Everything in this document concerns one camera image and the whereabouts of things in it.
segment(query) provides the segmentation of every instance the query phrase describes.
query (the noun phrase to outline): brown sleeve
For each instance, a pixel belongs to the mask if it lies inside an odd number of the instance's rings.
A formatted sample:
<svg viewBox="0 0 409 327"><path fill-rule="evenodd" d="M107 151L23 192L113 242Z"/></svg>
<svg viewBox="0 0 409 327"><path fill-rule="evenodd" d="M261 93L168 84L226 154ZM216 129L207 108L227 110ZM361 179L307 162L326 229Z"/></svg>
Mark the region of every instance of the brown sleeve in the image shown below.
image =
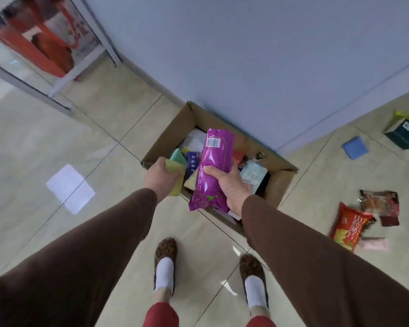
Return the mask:
<svg viewBox="0 0 409 327"><path fill-rule="evenodd" d="M258 196L241 215L307 327L409 326L409 291L373 265Z"/></svg>
<svg viewBox="0 0 409 327"><path fill-rule="evenodd" d="M0 327L95 325L156 205L140 189L0 276Z"/></svg>

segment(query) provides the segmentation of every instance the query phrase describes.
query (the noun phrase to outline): open cardboard box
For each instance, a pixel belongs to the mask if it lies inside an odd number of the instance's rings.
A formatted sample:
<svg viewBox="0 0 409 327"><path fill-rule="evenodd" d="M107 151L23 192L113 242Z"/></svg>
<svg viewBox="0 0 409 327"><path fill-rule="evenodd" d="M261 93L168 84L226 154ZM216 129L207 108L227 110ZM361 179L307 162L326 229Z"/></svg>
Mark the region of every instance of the open cardboard box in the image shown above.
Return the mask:
<svg viewBox="0 0 409 327"><path fill-rule="evenodd" d="M273 207L277 208L279 206L293 176L297 172L297 168L264 145L193 102L187 102L160 135L142 159L142 166L148 169L159 157L170 158L175 148L179 146L194 127L198 127L204 132L207 132L210 128L231 131L234 134L234 150L244 152L247 156L254 156L259 151L263 152L266 157L258 163L270 172L270 179L263 198ZM187 199L192 197L191 191L185 187L182 188L181 194ZM245 237L245 232L240 224L231 223L211 207L207 208L206 211Z"/></svg>

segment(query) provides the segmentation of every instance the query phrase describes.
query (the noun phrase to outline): white sock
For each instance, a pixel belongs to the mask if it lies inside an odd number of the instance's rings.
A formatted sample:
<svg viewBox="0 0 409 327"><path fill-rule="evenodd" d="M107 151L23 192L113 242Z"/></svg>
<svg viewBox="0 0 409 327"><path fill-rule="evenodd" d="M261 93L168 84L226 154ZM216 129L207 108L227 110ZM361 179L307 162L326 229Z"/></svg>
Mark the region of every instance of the white sock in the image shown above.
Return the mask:
<svg viewBox="0 0 409 327"><path fill-rule="evenodd" d="M169 288L171 289L171 293L173 293L174 275L175 265L173 261L168 257L162 258L156 267L156 286L154 291L159 288Z"/></svg>
<svg viewBox="0 0 409 327"><path fill-rule="evenodd" d="M250 310L252 307L258 305L267 308L265 286L262 280L256 275L250 275L245 279L245 293L247 294L247 302Z"/></svg>

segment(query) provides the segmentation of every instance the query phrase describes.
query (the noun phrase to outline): barcode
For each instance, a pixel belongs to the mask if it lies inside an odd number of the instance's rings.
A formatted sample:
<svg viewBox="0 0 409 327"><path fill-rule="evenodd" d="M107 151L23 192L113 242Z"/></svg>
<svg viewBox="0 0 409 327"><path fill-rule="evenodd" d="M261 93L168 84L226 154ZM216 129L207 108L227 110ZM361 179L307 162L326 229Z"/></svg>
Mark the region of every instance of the barcode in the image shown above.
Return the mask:
<svg viewBox="0 0 409 327"><path fill-rule="evenodd" d="M403 123L403 127L404 127L406 130L409 131L409 123L408 123L407 121L405 121L405 122Z"/></svg>
<svg viewBox="0 0 409 327"><path fill-rule="evenodd" d="M219 148L221 139L219 138L207 138L206 147Z"/></svg>

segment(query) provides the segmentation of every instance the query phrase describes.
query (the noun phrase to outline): hand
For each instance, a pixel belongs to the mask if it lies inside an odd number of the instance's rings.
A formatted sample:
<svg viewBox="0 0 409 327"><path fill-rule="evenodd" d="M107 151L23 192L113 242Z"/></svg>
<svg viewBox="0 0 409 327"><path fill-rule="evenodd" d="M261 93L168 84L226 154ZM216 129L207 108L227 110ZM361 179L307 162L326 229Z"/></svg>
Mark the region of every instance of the hand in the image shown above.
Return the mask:
<svg viewBox="0 0 409 327"><path fill-rule="evenodd" d="M144 177L144 187L156 193L158 204L167 197L181 176L179 172L168 173L165 170L166 160L164 157L159 157Z"/></svg>
<svg viewBox="0 0 409 327"><path fill-rule="evenodd" d="M247 197L253 195L245 186L239 173L238 167L232 160L232 169L230 173L226 173L217 169L215 166L205 166L204 172L215 177L227 197L228 207L241 217L242 205Z"/></svg>

